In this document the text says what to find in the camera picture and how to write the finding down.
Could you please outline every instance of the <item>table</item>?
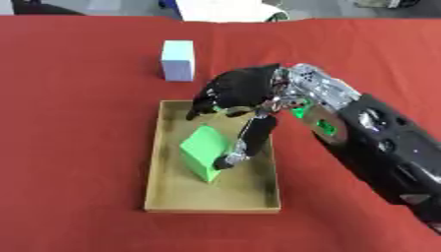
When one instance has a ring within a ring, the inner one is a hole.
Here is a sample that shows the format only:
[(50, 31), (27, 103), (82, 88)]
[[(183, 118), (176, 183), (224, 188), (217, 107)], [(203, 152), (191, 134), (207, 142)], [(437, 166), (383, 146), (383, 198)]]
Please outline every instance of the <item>table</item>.
[[(439, 251), (441, 239), (342, 167), (288, 113), (274, 134), (273, 216), (143, 212), (158, 103), (215, 74), (308, 62), (387, 100), (438, 139), (441, 21), (181, 23), (1, 17), (0, 249)], [(194, 83), (166, 83), (165, 39), (193, 39)]]

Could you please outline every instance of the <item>cube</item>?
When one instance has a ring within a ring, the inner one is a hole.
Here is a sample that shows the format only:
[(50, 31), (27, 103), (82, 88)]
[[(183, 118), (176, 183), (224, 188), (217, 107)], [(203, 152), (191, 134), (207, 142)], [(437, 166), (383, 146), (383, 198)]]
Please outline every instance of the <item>cube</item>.
[(228, 139), (215, 128), (202, 125), (180, 145), (186, 166), (204, 181), (212, 182), (221, 173), (213, 162), (229, 147)]
[(162, 48), (162, 70), (169, 82), (192, 82), (195, 54), (191, 40), (166, 40)]

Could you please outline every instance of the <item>green light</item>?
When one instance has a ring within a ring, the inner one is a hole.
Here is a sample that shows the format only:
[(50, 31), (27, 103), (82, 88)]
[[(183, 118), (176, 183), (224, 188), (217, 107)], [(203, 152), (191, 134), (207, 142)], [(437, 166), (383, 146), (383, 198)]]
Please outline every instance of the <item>green light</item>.
[(328, 136), (334, 136), (337, 133), (337, 128), (323, 119), (317, 121), (317, 126)]
[(308, 112), (309, 108), (312, 106), (312, 102), (308, 99), (305, 99), (303, 102), (303, 106), (293, 108), (291, 110), (292, 114), (297, 117), (298, 119), (302, 119), (305, 117), (305, 114)]

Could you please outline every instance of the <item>white cube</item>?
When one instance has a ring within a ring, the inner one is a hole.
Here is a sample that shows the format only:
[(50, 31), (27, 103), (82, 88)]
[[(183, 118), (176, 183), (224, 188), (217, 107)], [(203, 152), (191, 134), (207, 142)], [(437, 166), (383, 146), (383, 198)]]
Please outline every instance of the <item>white cube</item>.
[(192, 82), (195, 54), (191, 40), (166, 40), (160, 58), (165, 79), (170, 82)]

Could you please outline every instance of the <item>background object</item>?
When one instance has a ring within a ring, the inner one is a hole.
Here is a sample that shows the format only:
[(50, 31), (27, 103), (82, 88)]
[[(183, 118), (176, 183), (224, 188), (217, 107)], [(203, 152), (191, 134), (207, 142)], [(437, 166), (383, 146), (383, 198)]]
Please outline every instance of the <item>background object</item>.
[(122, 7), (124, 0), (91, 0), (88, 9), (92, 12), (117, 13)]
[(288, 19), (284, 10), (262, 3), (262, 0), (176, 0), (184, 21), (265, 22), (275, 14)]
[(358, 7), (405, 8), (419, 3), (420, 0), (353, 0)]
[(276, 7), (280, 7), (280, 5), (284, 2), (284, 0), (263, 0), (262, 2)]
[(13, 15), (11, 0), (0, 0), (0, 15)]
[[(119, 15), (119, 16), (163, 16), (181, 19), (172, 9), (161, 9), (158, 0), (121, 0), (120, 9), (116, 11), (90, 10), (91, 0), (43, 0), (44, 3), (75, 10), (87, 15)], [(263, 0), (263, 3), (274, 4), (273, 0)], [(441, 1), (424, 0), (412, 8), (383, 9), (358, 8), (351, 0), (283, 0), (281, 9), (288, 12), (291, 19), (296, 20), (295, 14), (306, 13), (314, 18), (334, 17), (380, 17), (380, 18), (440, 18)]]
[(12, 0), (16, 15), (83, 15), (66, 8), (43, 4), (40, 0)]
[(196, 64), (193, 41), (166, 40), (163, 44), (160, 61), (167, 81), (193, 81)]

